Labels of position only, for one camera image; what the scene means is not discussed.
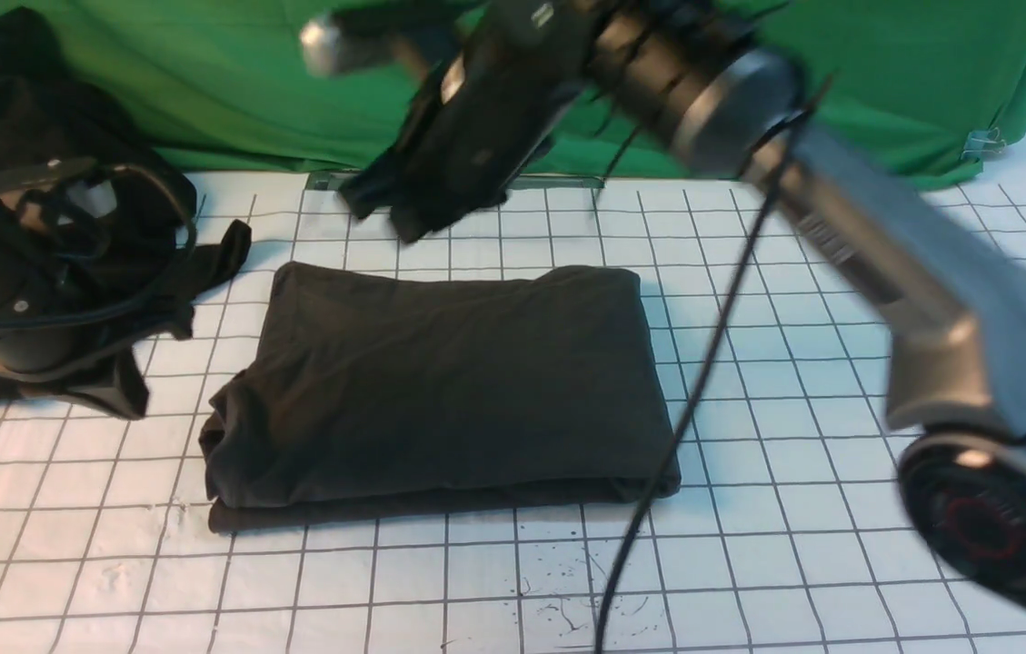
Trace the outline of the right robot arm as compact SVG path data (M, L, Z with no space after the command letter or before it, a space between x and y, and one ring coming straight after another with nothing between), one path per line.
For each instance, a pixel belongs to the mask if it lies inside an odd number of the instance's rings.
M587 87L695 175L763 195L882 317L892 430L923 427L898 482L920 537L1026 609L1026 269L812 124L801 67L709 1L387 1L318 15L298 40L322 77L400 62L420 90L399 134L341 187L402 241L507 199Z

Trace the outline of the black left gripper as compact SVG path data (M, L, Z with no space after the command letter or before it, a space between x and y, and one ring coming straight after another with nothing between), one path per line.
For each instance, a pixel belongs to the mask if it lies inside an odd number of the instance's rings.
M114 376L148 336L187 338L195 206L159 174L0 174L0 378Z

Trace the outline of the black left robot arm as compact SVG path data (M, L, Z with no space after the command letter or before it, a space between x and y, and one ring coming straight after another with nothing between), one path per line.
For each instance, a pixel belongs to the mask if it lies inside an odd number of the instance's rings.
M85 272L108 249L111 235L103 204L114 198L111 183L137 177L159 192L187 232L184 248L169 256L147 285L110 301ZM171 187L146 167L95 165L84 174L31 175L13 189L15 201L0 195L0 338L43 332L39 346L1 346L3 376L50 380L79 364L60 332L111 326L150 310L196 246L192 213Z

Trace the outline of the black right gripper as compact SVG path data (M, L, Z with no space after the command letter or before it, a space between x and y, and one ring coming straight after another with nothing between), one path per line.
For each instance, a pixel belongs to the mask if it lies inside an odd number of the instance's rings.
M594 27L573 1L490 3L424 78L393 144L341 186L350 215L386 211L412 244L500 206L582 95Z

